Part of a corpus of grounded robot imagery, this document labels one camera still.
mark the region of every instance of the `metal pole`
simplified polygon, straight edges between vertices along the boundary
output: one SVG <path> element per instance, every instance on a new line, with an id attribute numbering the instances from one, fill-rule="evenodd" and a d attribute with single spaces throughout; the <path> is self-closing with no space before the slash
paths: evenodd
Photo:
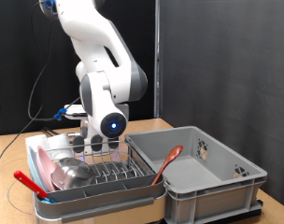
<path id="1" fill-rule="evenodd" d="M 155 3 L 155 62 L 154 62 L 154 110 L 153 117 L 159 118 L 161 116 L 161 100 L 160 94 L 160 0 Z"/>

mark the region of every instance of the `plastic crate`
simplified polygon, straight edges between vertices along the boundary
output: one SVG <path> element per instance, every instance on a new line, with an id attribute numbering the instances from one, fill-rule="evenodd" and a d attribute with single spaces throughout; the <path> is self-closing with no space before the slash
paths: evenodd
<path id="1" fill-rule="evenodd" d="M 206 223 L 262 207 L 256 195 L 267 173 L 198 128 L 130 133 L 125 138 L 156 173 L 173 147 L 184 148 L 163 172 L 167 223 Z"/>

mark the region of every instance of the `dish rack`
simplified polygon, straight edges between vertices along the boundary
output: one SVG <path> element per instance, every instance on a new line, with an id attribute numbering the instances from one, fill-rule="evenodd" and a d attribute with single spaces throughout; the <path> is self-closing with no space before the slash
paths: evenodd
<path id="1" fill-rule="evenodd" d="M 131 146 L 126 142 L 111 141 L 109 143 L 94 143 L 82 146 L 72 146 L 69 148 L 70 150 L 73 150 L 75 147 L 89 147 L 106 144 L 116 144 L 117 147 L 109 148 L 109 151 L 105 153 L 102 150 L 98 152 L 93 151 L 91 154 L 86 154 L 85 151 L 82 153 L 75 153 L 73 151 L 74 158 L 85 161 L 94 170 L 96 177 L 93 184 L 155 174 L 149 166 L 142 162 L 136 153 L 133 153 Z M 47 149 L 46 151 L 48 152 L 60 149 L 66 149 L 66 147 Z"/>
<path id="2" fill-rule="evenodd" d="M 77 147 L 89 147 L 115 143 L 117 147 L 108 152 L 92 152 L 91 154 L 74 153 L 73 158 L 85 161 L 96 173 L 96 178 L 88 186 L 49 192 L 48 198 L 56 203 L 43 203 L 35 195 L 36 223 L 67 223 L 87 218 L 109 217 L 126 209 L 148 207 L 147 213 L 156 211 L 149 220 L 160 220 L 164 215 L 166 191 L 163 177 L 154 186 L 151 185 L 156 174 L 126 142 L 111 141 L 109 143 L 86 144 Z M 47 149 L 46 151 L 65 148 Z"/>

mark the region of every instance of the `black curtain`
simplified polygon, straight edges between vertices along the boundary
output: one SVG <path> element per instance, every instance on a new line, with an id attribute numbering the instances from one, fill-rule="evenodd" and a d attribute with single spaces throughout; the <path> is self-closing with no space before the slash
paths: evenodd
<path id="1" fill-rule="evenodd" d="M 284 0 L 161 1 L 163 119 L 268 173 L 284 204 Z"/>
<path id="2" fill-rule="evenodd" d="M 41 60 L 31 33 L 30 16 L 38 0 L 0 1 L 0 134 L 18 133 L 29 121 L 30 92 L 48 58 L 50 20 L 38 7 L 34 32 Z M 149 88 L 139 102 L 130 103 L 130 120 L 153 117 L 155 0 L 106 0 L 100 13 L 113 21 L 136 61 L 147 74 Z M 43 102 L 39 118 L 52 118 L 64 105 L 78 98 L 75 74 L 79 58 L 59 21 L 53 21 L 50 63 L 44 71 L 32 103 L 32 116 Z M 26 132 L 47 126 L 78 127 L 79 121 L 34 122 Z"/>

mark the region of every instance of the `red spoon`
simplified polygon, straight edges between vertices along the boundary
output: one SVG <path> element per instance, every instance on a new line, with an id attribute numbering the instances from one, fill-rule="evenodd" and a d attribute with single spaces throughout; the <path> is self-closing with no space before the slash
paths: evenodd
<path id="1" fill-rule="evenodd" d="M 33 182 L 28 176 L 26 176 L 22 171 L 14 172 L 14 177 L 19 180 L 24 186 L 37 194 L 40 198 L 44 199 L 44 203 L 55 203 L 54 200 L 48 199 L 48 193 L 41 189 L 35 182 Z"/>
<path id="2" fill-rule="evenodd" d="M 160 172 L 157 174 L 157 176 L 155 177 L 151 185 L 155 185 L 157 183 L 158 179 L 162 175 L 163 170 L 167 167 L 167 165 L 169 165 L 171 161 L 173 161 L 174 159 L 178 157 L 182 149 L 183 149 L 183 146 L 177 146 L 177 147 L 172 148 L 172 150 L 168 153 L 166 159 L 164 160 L 164 163 L 161 167 Z"/>

